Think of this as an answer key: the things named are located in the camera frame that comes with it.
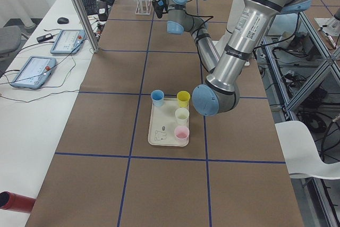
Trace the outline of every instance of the keyboard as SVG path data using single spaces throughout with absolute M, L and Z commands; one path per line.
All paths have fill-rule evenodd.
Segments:
M 98 14 L 97 0 L 81 0 L 87 15 Z

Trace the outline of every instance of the tray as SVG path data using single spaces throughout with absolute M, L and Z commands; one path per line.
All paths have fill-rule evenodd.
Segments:
M 148 141 L 153 146 L 186 146 L 189 140 L 181 143 L 175 138 L 175 128 L 178 126 L 175 117 L 176 109 L 180 108 L 177 98 L 164 98 L 161 107 L 152 105 Z

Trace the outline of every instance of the label sticker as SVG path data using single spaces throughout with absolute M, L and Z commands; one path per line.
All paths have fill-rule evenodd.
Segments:
M 266 21 L 266 18 L 259 15 L 254 15 L 250 20 L 250 14 L 243 11 L 235 30 L 240 33 L 242 37 L 255 41 Z

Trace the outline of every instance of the computer mouse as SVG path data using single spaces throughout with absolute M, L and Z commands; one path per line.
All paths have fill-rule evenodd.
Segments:
M 60 17 L 58 20 L 57 20 L 58 24 L 67 24 L 69 22 L 68 18 L 65 18 L 65 17 Z

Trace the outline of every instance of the white table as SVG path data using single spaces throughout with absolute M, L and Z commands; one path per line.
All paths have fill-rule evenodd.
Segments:
M 59 17 L 70 20 L 68 24 L 58 24 Z M 45 32 L 44 29 L 81 29 L 81 23 L 71 0 L 57 0 L 36 28 L 24 47 L 36 44 L 38 36 L 59 31 Z M 31 55 L 52 56 L 52 44 L 29 47 L 18 54 L 7 70 L 21 69 Z M 15 89 L 10 85 L 0 85 L 4 97 L 32 100 L 50 93 L 78 90 L 90 64 L 93 52 L 86 40 L 73 58 L 76 66 L 60 88 L 41 90 Z M 57 63 L 65 56 L 54 56 Z M 62 84 L 74 62 L 68 57 L 56 67 L 44 86 Z M 7 73 L 10 81 L 14 73 Z M 7 82 L 5 77 L 0 83 Z M 52 160 L 56 146 L 69 118 L 77 97 L 75 93 L 62 93 L 31 103 L 19 103 L 0 98 L 0 192 L 10 191 L 36 198 Z M 24 226 L 29 214 L 0 210 L 0 226 Z

